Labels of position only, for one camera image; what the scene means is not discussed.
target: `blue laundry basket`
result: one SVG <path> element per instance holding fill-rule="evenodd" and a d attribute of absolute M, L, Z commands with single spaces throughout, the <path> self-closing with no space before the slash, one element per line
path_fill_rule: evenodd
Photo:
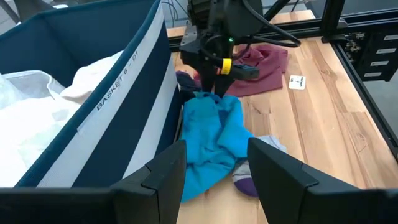
<path fill-rule="evenodd" d="M 43 12 L 0 36 L 0 73 L 42 70 L 63 86 L 124 50 L 17 187 L 108 187 L 174 141 L 180 113 L 159 0 Z"/>

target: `black cable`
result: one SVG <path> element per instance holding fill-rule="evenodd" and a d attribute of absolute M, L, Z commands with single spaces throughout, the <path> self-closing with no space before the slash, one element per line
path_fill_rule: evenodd
<path fill-rule="evenodd" d="M 300 1 L 300 0 L 296 0 L 296 3 L 294 3 L 294 6 L 293 6 L 293 8 L 292 8 L 291 12 L 293 12 L 293 11 L 294 11 L 294 9 L 296 8 L 296 6 L 297 6 L 297 3 L 299 3 L 299 1 Z"/>
<path fill-rule="evenodd" d="M 170 16 L 172 17 L 172 27 L 174 27 L 174 16 L 173 16 L 173 12 L 172 12 L 172 6 L 170 4 L 170 0 L 167 0 L 168 4 L 169 4 L 169 11 L 170 11 Z"/>
<path fill-rule="evenodd" d="M 279 45 L 282 47 L 293 47 L 291 43 L 285 43 L 285 42 L 281 42 L 278 40 L 272 40 L 272 39 L 268 39 L 268 38 L 264 38 L 264 37 L 258 37 L 258 36 L 254 36 L 253 37 L 254 40 L 260 40 L 261 42 L 265 42 L 268 44 L 275 44 L 275 45 Z"/>
<path fill-rule="evenodd" d="M 221 35 L 221 34 L 218 34 L 218 35 L 211 36 L 209 39 L 206 39 L 206 42 L 205 42 L 205 43 L 203 43 L 203 40 L 204 40 L 203 37 L 200 39 L 200 50 L 201 50 L 201 52 L 202 52 L 203 54 L 205 54 L 206 57 L 208 57 L 208 58 L 214 60 L 215 62 L 217 62 L 217 63 L 222 63 L 222 62 L 223 62 L 223 59 L 222 59 L 222 58 L 216 57 L 216 56 L 214 56 L 212 53 L 210 53 L 209 51 L 206 50 L 206 45 L 207 45 L 210 41 L 212 41 L 212 40 L 214 40 L 214 39 L 217 39 L 217 38 L 220 38 L 220 37 L 222 37 L 222 35 Z"/>
<path fill-rule="evenodd" d="M 299 41 L 296 37 L 294 37 L 292 34 L 282 30 L 281 28 L 275 26 L 274 24 L 271 24 L 268 22 L 265 18 L 263 18 L 262 15 L 258 14 L 248 3 L 248 0 L 242 0 L 244 7 L 259 21 L 264 23 L 265 26 L 270 27 L 273 29 L 276 33 L 286 37 L 286 39 L 292 41 L 293 43 L 283 43 L 279 41 L 275 41 L 274 44 L 280 45 L 280 46 L 285 46 L 285 47 L 299 47 L 301 45 L 301 41 Z"/>
<path fill-rule="evenodd" d="M 172 17 L 172 27 L 174 27 L 174 17 L 173 13 L 171 12 L 171 8 L 173 8 L 173 12 L 177 14 L 177 19 L 178 19 L 178 12 L 177 9 L 169 2 L 161 2 L 162 4 L 168 4 L 169 5 L 169 10 L 170 10 L 170 16 Z"/>
<path fill-rule="evenodd" d="M 246 43 L 246 47 L 244 48 L 244 50 L 242 50 L 238 55 L 234 55 L 232 57 L 232 61 L 240 59 L 241 57 L 243 57 L 244 54 L 246 54 L 249 51 L 252 40 L 253 36 L 249 36 L 248 42 Z"/>
<path fill-rule="evenodd" d="M 223 36 L 223 35 L 221 35 L 221 34 L 213 35 L 213 36 L 211 36 L 209 39 L 206 39 L 206 42 L 205 42 L 204 44 L 203 44 L 203 42 L 201 42 L 201 46 L 200 46 L 200 47 L 201 47 L 200 50 L 205 54 L 206 57 L 208 57 L 208 58 L 210 58 L 210 59 L 212 59 L 212 60 L 214 60 L 214 61 L 216 61 L 216 62 L 219 62 L 219 63 L 221 63 L 221 62 L 223 61 L 223 58 L 219 58 L 219 57 L 214 56 L 214 55 L 211 54 L 209 51 L 207 51 L 205 47 L 206 47 L 206 45 L 207 45 L 208 43 L 210 43 L 212 40 L 215 40 L 215 39 L 220 38 L 220 37 L 222 37 L 222 36 Z M 247 40 L 248 40 L 248 42 L 246 43 L 246 47 L 245 47 L 245 49 L 242 50 L 238 55 L 232 56 L 232 61 L 235 61 L 235 60 L 240 59 L 241 57 L 243 57 L 244 54 L 246 54 L 246 52 L 249 51 L 250 45 L 252 44 L 253 38 L 254 38 L 253 36 L 244 37 L 244 39 L 247 39 Z"/>
<path fill-rule="evenodd" d="M 173 9 L 175 9 L 173 0 L 171 0 L 171 2 L 172 2 L 172 7 L 173 7 Z M 178 12 L 177 12 L 177 9 L 173 10 L 173 15 L 174 15 L 174 19 L 175 19 L 175 20 L 178 20 Z"/>
<path fill-rule="evenodd" d="M 177 2 L 177 4 L 181 7 L 181 9 L 186 13 L 186 15 L 189 17 L 187 11 L 184 9 L 184 7 L 182 7 L 182 5 L 180 4 L 180 2 L 178 0 L 175 0 Z"/>

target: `laundry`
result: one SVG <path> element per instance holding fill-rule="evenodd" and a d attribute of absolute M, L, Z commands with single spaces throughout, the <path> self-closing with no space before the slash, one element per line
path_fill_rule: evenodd
<path fill-rule="evenodd" d="M 226 177 L 238 159 L 247 157 L 243 112 L 235 96 L 222 99 L 196 93 L 185 103 L 181 139 L 187 144 L 187 171 L 182 202 L 202 194 Z"/>
<path fill-rule="evenodd" d="M 200 91 L 201 83 L 199 80 L 194 80 L 191 76 L 183 71 L 176 71 L 177 82 L 180 85 L 180 89 L 184 91 Z"/>
<path fill-rule="evenodd" d="M 272 135 L 269 136 L 261 136 L 257 137 L 261 141 L 269 144 L 270 146 L 275 147 L 276 149 L 281 150 L 284 153 L 287 153 L 286 147 L 281 145 L 277 138 Z M 232 174 L 232 180 L 238 190 L 242 193 L 252 196 L 258 197 L 258 193 L 256 187 L 254 186 L 253 179 L 250 173 L 249 161 L 245 160 L 244 162 L 237 164 L 236 170 Z"/>
<path fill-rule="evenodd" d="M 49 74 L 25 71 L 0 76 L 0 187 L 13 187 L 80 105 Z"/>
<path fill-rule="evenodd" d="M 241 52 L 246 46 L 240 45 Z M 234 61 L 258 68 L 259 77 L 253 80 L 235 80 L 226 94 L 233 96 L 249 96 L 283 87 L 282 74 L 287 68 L 287 50 L 272 44 L 250 47 L 242 58 Z"/>
<path fill-rule="evenodd" d="M 60 95 L 66 100 L 83 104 L 108 74 L 122 53 L 123 51 L 120 51 L 91 65 L 79 68 L 73 77 L 72 85 L 63 90 Z"/>

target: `gray cloth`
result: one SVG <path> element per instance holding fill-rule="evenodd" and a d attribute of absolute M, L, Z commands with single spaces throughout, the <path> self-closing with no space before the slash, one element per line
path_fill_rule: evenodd
<path fill-rule="evenodd" d="M 257 138 L 269 144 L 270 146 L 273 146 L 274 148 L 279 149 L 284 153 L 287 153 L 286 147 L 281 145 L 278 139 L 274 136 L 260 136 Z M 251 178 L 249 161 L 245 160 L 243 163 L 238 164 L 236 167 L 236 170 L 232 174 L 232 180 L 236 188 L 248 196 L 258 197 L 256 187 L 254 186 L 253 179 Z"/>

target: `wooden table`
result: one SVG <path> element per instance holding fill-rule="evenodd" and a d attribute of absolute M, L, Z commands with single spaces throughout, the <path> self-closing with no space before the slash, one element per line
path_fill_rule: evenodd
<path fill-rule="evenodd" d="M 278 14 L 273 22 L 311 18 L 311 11 L 300 11 Z M 183 30 L 170 29 L 168 34 L 181 35 Z M 241 98 L 245 127 L 255 136 L 273 134 L 290 155 L 359 188 L 398 187 L 397 162 L 331 45 L 316 37 L 288 50 L 283 89 Z M 176 70 L 192 74 L 179 53 L 173 58 Z M 306 89 L 288 89 L 290 75 L 306 76 Z M 228 176 L 181 204 L 178 223 L 267 221 L 259 200 L 238 192 Z"/>

